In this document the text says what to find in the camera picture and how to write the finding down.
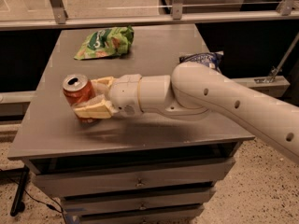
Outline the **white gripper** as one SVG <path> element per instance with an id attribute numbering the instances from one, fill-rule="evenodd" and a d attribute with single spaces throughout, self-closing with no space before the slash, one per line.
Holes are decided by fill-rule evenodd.
<path id="1" fill-rule="evenodd" d="M 140 115 L 142 113 L 138 101 L 140 80 L 139 74 L 92 79 L 95 94 L 108 94 L 110 101 L 106 98 L 92 98 L 88 102 L 73 105 L 72 109 L 81 119 L 110 119 L 117 112 L 122 116 Z"/>

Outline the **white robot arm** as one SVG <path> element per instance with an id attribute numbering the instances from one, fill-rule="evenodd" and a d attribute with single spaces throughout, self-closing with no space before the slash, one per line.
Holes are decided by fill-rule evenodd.
<path id="1" fill-rule="evenodd" d="M 73 106 L 81 118 L 156 113 L 197 120 L 215 111 L 299 163 L 299 107 L 240 85 L 200 63 L 181 63 L 170 76 L 103 77 L 92 84 L 96 96 Z"/>

